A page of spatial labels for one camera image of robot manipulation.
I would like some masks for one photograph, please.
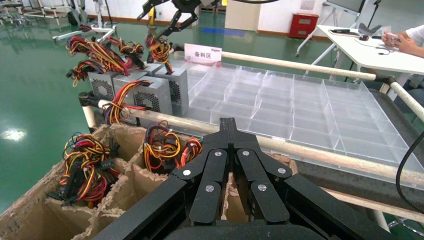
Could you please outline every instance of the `cardboard compartment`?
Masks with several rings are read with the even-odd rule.
[[[46,198],[46,193],[58,189],[58,182],[64,174],[64,162],[61,161],[0,216],[0,239],[91,240],[168,178],[145,168],[141,147],[145,131],[141,127],[103,125],[94,133],[102,141],[114,136],[121,146],[119,151],[123,158],[115,159],[114,168],[120,173],[119,178],[96,208],[61,206],[62,201]],[[180,138],[183,151],[190,137],[180,135]],[[293,160],[278,154],[270,156],[288,165],[293,174],[297,173]],[[235,223],[248,221],[231,173],[222,210],[223,220]]]
[[[113,137],[119,144],[119,157],[126,162],[139,151],[140,146],[145,141],[146,129],[142,127],[127,126],[123,124],[112,124],[101,130],[102,143],[108,143]]]
[[[61,202],[48,198],[30,207],[3,215],[0,238],[3,240],[69,240],[84,233],[95,212],[87,207],[62,207]]]
[[[108,210],[118,208],[126,211],[144,196],[151,193],[167,178],[167,175],[151,173],[147,169],[133,164],[125,175],[119,177],[103,199],[102,205]]]
[[[124,210],[118,208],[96,211],[89,220],[90,226],[85,232],[75,235],[72,240],[90,240],[94,238],[124,213]]]

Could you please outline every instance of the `person's hand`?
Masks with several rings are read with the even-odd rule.
[[[381,36],[381,40],[383,41],[384,45],[386,45],[387,47],[393,47],[393,43],[387,38],[387,34],[391,33],[389,31],[385,31],[384,35]]]
[[[404,36],[399,35],[401,42],[395,41],[394,46],[399,49],[399,52],[406,54],[414,54],[417,49],[417,44],[412,39],[406,39]]]

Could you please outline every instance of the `computer mouse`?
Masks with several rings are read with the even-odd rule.
[[[367,35],[362,35],[362,36],[359,37],[359,40],[361,40],[361,41],[368,41],[368,39],[370,39],[370,37],[367,36]]]

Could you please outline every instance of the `transparent acrylic tray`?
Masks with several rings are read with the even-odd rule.
[[[217,125],[219,118],[234,117],[237,128],[245,132],[393,167],[399,166],[408,150],[363,83],[226,63],[211,67],[186,62],[181,68],[188,75],[186,118]],[[301,160],[394,183],[355,169]],[[405,169],[424,173],[414,155]],[[424,190],[424,186],[405,185]]]

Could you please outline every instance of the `green epoxy floor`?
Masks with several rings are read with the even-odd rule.
[[[302,40],[249,31],[244,37],[203,33],[203,27],[224,27],[224,15],[217,13],[217,16],[202,12],[199,26],[173,33],[169,40],[308,64],[331,44],[329,41],[310,41],[301,50],[300,57],[295,57]],[[89,91],[90,84],[80,82],[74,88],[72,80],[65,77],[68,70],[85,57],[70,57],[64,40],[58,44],[52,41],[52,36],[76,29],[68,26],[65,19],[61,19],[61,23],[58,27],[53,20],[37,18],[30,27],[0,27],[0,213],[60,161],[64,144],[74,132],[88,131],[77,96]],[[119,23],[117,26],[117,36],[125,41],[143,43],[147,32],[145,25]],[[223,61],[292,74],[304,73],[233,59]],[[331,67],[330,54],[319,65]],[[345,61],[342,68],[347,69],[349,65],[350,62]],[[329,77],[314,72],[310,76]]]

